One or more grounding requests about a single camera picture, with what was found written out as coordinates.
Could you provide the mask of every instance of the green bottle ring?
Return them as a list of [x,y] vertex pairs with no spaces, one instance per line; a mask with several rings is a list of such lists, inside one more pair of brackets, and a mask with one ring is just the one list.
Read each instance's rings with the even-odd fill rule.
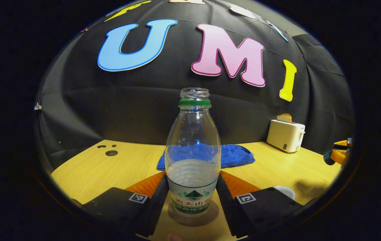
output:
[[181,99],[178,101],[178,105],[193,105],[193,106],[210,106],[209,100],[196,100],[196,99]]

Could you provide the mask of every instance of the clear bottle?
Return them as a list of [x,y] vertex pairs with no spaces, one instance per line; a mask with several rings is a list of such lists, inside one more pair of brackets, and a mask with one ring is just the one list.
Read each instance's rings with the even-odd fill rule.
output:
[[201,216],[209,209],[221,167],[221,144],[209,114],[209,90],[185,88],[168,135],[165,168],[175,211]]

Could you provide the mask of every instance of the bottle neck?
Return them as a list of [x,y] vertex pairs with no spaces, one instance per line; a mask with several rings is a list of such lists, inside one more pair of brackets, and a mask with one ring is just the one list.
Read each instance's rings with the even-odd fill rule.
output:
[[180,107],[180,112],[187,112],[187,113],[194,113],[194,112],[207,112],[209,111],[208,106],[179,106]]

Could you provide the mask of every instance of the black fabric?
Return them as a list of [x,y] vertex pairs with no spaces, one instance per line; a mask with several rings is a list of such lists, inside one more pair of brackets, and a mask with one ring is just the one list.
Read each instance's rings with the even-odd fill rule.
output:
[[[317,58],[323,48],[304,50],[302,56],[302,46],[300,49],[291,36],[287,35],[286,42],[263,17],[234,15],[229,5],[217,0],[204,5],[153,0],[107,22],[108,17],[103,18],[80,33],[42,80],[41,135],[53,168],[103,139],[164,145],[179,112],[180,89],[185,87],[210,90],[210,113],[223,145],[265,141],[270,120],[282,113],[306,125],[302,147],[320,154],[329,143],[350,136],[353,128],[348,112],[337,110],[351,105],[347,103],[350,97],[345,96],[349,94],[347,86],[341,82],[343,75],[318,71]],[[157,58],[127,71],[108,72],[98,67],[98,53],[107,32],[138,23],[122,46],[124,53],[136,52],[149,33],[146,23],[162,18],[178,23],[169,28]],[[199,59],[203,39],[203,32],[197,29],[199,23],[225,29],[236,46],[246,37],[261,43],[265,86],[246,84],[239,74],[229,78],[219,55],[221,75],[193,73],[191,64]],[[330,55],[323,55],[329,66],[336,64]],[[291,102],[279,97],[284,59],[297,69]],[[335,87],[338,78],[340,85]],[[342,88],[340,93],[332,91],[338,88]]]
[[310,105],[302,147],[319,154],[354,135],[351,92],[333,56],[313,36],[294,36],[310,78]]

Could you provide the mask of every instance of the round coaster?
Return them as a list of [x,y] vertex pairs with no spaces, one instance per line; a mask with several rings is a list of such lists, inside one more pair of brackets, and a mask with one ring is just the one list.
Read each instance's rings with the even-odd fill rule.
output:
[[279,190],[280,192],[282,192],[284,195],[286,195],[286,196],[290,197],[291,199],[295,200],[295,197],[296,197],[295,191],[293,191],[293,189],[291,189],[290,187],[287,187],[287,186],[275,186],[274,188]]
[[170,203],[168,206],[168,215],[177,223],[186,226],[201,226],[209,224],[217,218],[219,215],[219,206],[215,202],[211,202],[206,211],[200,214],[188,215],[177,211],[174,208],[174,203]]

